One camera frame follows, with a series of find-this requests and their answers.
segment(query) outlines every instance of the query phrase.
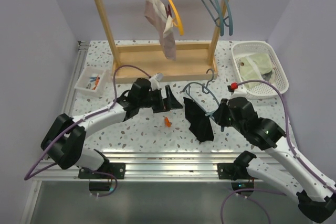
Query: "hanging cloth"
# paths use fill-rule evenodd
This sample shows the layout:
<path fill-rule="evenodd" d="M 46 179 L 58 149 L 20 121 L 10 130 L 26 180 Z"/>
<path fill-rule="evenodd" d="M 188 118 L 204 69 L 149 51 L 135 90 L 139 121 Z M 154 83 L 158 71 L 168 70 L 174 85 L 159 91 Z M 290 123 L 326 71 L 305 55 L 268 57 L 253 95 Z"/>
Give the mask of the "hanging cloth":
<path fill-rule="evenodd" d="M 160 0 L 146 0 L 144 15 L 159 32 L 159 41 L 165 57 L 176 60 L 173 18 L 167 16 L 164 4 Z"/>

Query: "clothespin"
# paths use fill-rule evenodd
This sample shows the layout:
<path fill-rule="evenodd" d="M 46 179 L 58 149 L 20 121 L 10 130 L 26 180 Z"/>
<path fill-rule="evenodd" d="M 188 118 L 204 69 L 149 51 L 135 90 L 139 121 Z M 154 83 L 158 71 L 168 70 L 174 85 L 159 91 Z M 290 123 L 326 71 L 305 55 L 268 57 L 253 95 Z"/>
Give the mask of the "clothespin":
<path fill-rule="evenodd" d="M 97 76 L 93 90 L 96 90 L 96 87 L 98 86 L 99 80 L 100 80 L 100 78 L 99 78 L 99 76 Z"/>
<path fill-rule="evenodd" d="M 172 10 L 170 9 L 170 4 L 168 4 L 167 7 L 164 7 L 164 8 L 166 9 L 167 17 L 168 17 L 168 16 L 173 17 L 173 15 L 172 15 Z"/>

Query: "speckled white surface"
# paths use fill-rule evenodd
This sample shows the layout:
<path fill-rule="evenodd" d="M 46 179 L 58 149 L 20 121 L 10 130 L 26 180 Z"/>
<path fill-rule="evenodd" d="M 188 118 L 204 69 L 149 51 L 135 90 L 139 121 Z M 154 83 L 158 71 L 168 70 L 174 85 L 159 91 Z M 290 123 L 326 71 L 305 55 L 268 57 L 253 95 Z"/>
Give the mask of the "speckled white surface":
<path fill-rule="evenodd" d="M 157 41 L 117 41 L 117 44 L 157 43 Z M 231 46 L 234 41 L 219 41 L 216 48 L 218 78 L 210 83 L 209 88 L 216 97 L 229 98 L 227 85 L 236 81 L 231 60 Z M 107 41 L 91 41 L 85 66 L 95 66 L 111 69 L 112 54 Z M 183 87 L 188 82 L 162 83 L 162 87 L 170 84 L 175 97 L 183 104 Z M 130 84 L 117 86 L 118 95 L 129 89 Z M 210 95 L 201 92 L 201 87 L 192 86 L 192 95 L 206 109 L 215 110 L 216 103 Z M 112 83 L 105 87 L 102 97 L 93 98 L 76 94 L 72 115 L 81 115 L 99 109 L 114 98 Z M 279 98 L 265 100 L 251 100 L 259 116 L 270 118 L 285 128 L 284 113 Z M 167 116 L 173 123 L 171 128 L 164 126 L 164 117 Z M 185 119 L 184 110 L 174 110 L 167 113 L 153 114 L 151 109 L 142 109 L 137 116 L 120 124 L 111 125 L 95 133 L 85 141 L 85 147 L 111 152 L 242 152 L 244 150 L 255 153 L 261 152 L 250 145 L 234 129 L 226 129 L 224 133 L 220 127 L 212 122 L 215 135 L 213 142 L 200 143 L 188 130 L 190 124 Z"/>

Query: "cable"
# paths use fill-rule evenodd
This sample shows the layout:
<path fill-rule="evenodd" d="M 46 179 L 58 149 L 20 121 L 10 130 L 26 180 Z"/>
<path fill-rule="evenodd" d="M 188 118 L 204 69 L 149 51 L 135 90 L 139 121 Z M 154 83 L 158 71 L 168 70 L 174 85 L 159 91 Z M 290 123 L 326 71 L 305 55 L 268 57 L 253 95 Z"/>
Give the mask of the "cable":
<path fill-rule="evenodd" d="M 145 75 L 147 75 L 148 77 L 151 77 L 148 73 L 146 73 L 144 70 L 136 67 L 136 66 L 133 66 L 133 65 L 122 65 L 118 68 L 116 68 L 116 70 L 114 71 L 113 73 L 113 79 L 112 79 L 112 82 L 113 82 L 113 89 L 114 89 L 114 100 L 113 100 L 113 103 L 112 105 L 109 107 L 109 109 L 113 108 L 115 106 L 115 104 L 117 103 L 117 85 L 115 83 L 115 77 L 117 75 L 117 72 L 121 69 L 121 68 L 124 68 L 124 67 L 130 67 L 130 68 L 135 68 L 135 69 L 138 69 L 139 71 L 143 72 Z M 52 166 L 55 166 L 56 163 L 52 163 L 46 167 L 43 167 L 42 169 L 36 171 L 33 173 L 33 171 L 35 170 L 35 168 L 38 166 L 38 164 L 42 161 L 42 159 L 44 158 L 44 156 L 46 156 L 49 152 L 49 150 L 53 147 L 53 145 L 64 135 L 66 134 L 67 132 L 69 132 L 70 130 L 72 130 L 75 126 L 77 126 L 78 124 L 82 123 L 84 120 L 86 119 L 89 119 L 93 116 L 96 116 L 96 115 L 99 115 L 101 113 L 104 113 L 106 111 L 108 111 L 109 109 L 103 109 L 103 110 L 99 110 L 97 112 L 93 112 L 89 115 L 87 115 L 85 117 L 85 119 L 80 119 L 78 120 L 77 122 L 73 123 L 72 125 L 70 125 L 69 127 L 67 127 L 65 130 L 63 130 L 61 133 L 58 134 L 58 136 L 55 137 L 54 140 L 52 140 L 52 142 L 47 146 L 47 148 L 42 152 L 40 158 L 32 165 L 32 167 L 29 169 L 29 171 L 27 172 L 27 174 L 25 175 L 24 177 L 24 180 L 29 180 L 31 179 L 32 177 L 36 176 L 37 174 L 39 174 L 40 172 L 43 172 L 44 170 L 46 169 L 49 169 L 50 167 Z"/>
<path fill-rule="evenodd" d="M 106 175 L 106 176 L 109 176 L 109 177 L 112 178 L 112 181 L 113 181 L 113 180 L 115 181 L 115 184 L 116 184 L 116 185 L 113 187 L 113 189 L 112 189 L 112 181 L 111 181 L 111 188 L 110 188 L 110 191 L 109 191 L 107 194 L 99 194 L 99 193 L 96 193 L 96 194 L 93 194 L 93 195 L 95 195 L 95 196 L 97 196 L 97 197 L 105 197 L 105 196 L 109 196 L 109 195 L 111 195 L 111 194 L 114 193 L 114 191 L 116 190 L 116 188 L 117 188 L 117 186 L 118 186 L 118 180 L 117 180 L 117 178 L 116 178 L 114 175 L 112 175 L 112 174 L 110 174 L 110 173 L 102 173 L 102 172 L 98 172 L 98 171 L 96 171 L 96 170 L 90 170 L 90 169 L 88 169 L 88 168 L 84 168 L 84 170 L 88 170 L 89 172 L 91 172 L 91 173 L 95 173 L 95 174 L 100 174 L 100 175 Z"/>
<path fill-rule="evenodd" d="M 232 193 L 230 193 L 222 202 L 222 205 L 221 205 L 221 213 L 220 213 L 220 220 L 222 222 L 222 224 L 224 224 L 224 218 L 223 218 L 223 210 L 224 210 L 224 205 L 225 203 L 227 202 L 227 200 L 233 195 L 233 194 L 236 194 L 236 193 L 239 193 L 241 191 L 261 191 L 263 193 L 269 193 L 269 194 L 276 194 L 276 195 L 283 195 L 285 196 L 284 193 L 281 193 L 279 191 L 275 191 L 275 190 L 267 190 L 267 189 L 257 189 L 257 188 L 249 188 L 249 189 L 239 189 L 239 190 L 235 190 L 233 191 Z M 252 198 L 247 198 L 249 199 L 250 201 L 254 202 L 255 204 L 257 204 L 266 214 L 267 216 L 267 220 L 268 220 L 268 224 L 271 224 L 271 218 L 268 214 L 268 212 L 266 211 L 266 209 L 263 207 L 262 204 L 260 204 L 258 201 L 256 201 L 255 199 L 252 199 Z"/>
<path fill-rule="evenodd" d="M 248 81 L 243 81 L 238 83 L 238 86 L 249 83 L 249 82 L 260 82 L 260 83 L 264 83 L 268 86 L 270 86 L 271 88 L 273 88 L 277 94 L 279 95 L 281 101 L 282 101 L 282 105 L 284 107 L 284 111 L 285 111 L 285 127 L 286 127 L 286 139 L 287 139 L 287 143 L 289 145 L 290 150 L 293 152 L 293 155 L 296 156 L 297 152 L 295 151 L 294 146 L 292 145 L 292 142 L 290 140 L 290 136 L 289 136 L 289 119 L 288 119 L 288 107 L 287 107 L 287 103 L 284 99 L 284 97 L 282 96 L 282 94 L 280 93 L 280 91 L 273 86 L 272 84 L 270 84 L 267 81 L 263 81 L 263 80 L 248 80 Z M 296 158 L 298 159 L 298 161 L 300 162 L 300 164 L 314 177 L 316 178 L 320 183 L 323 184 L 324 187 L 326 187 L 327 189 L 329 189 L 330 191 L 332 191 L 334 194 L 336 194 L 336 190 L 333 189 L 331 186 L 327 185 L 327 183 L 319 177 L 319 175 L 317 175 L 303 160 L 302 158 L 296 156 Z"/>

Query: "white wall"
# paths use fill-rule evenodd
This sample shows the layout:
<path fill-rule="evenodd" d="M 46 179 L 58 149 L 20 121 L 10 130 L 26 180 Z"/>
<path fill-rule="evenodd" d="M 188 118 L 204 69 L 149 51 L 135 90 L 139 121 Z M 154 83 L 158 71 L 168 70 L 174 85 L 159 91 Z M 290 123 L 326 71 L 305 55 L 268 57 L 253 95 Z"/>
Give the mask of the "white wall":
<path fill-rule="evenodd" d="M 214 23 L 200 0 L 173 0 L 185 35 L 176 39 L 211 40 Z M 230 0 L 234 35 L 225 39 L 265 40 L 273 31 L 290 0 Z M 93 0 L 57 0 L 79 40 L 106 39 Z M 154 27 L 144 18 L 144 0 L 104 0 L 116 40 L 157 39 Z"/>
<path fill-rule="evenodd" d="M 76 40 L 56 0 L 0 0 L 0 222 L 18 223 L 25 172 L 59 114 Z"/>
<path fill-rule="evenodd" d="M 291 0 L 268 42 L 289 79 L 286 99 L 301 151 L 336 180 L 336 0 Z M 336 223 L 336 214 L 327 223 Z"/>

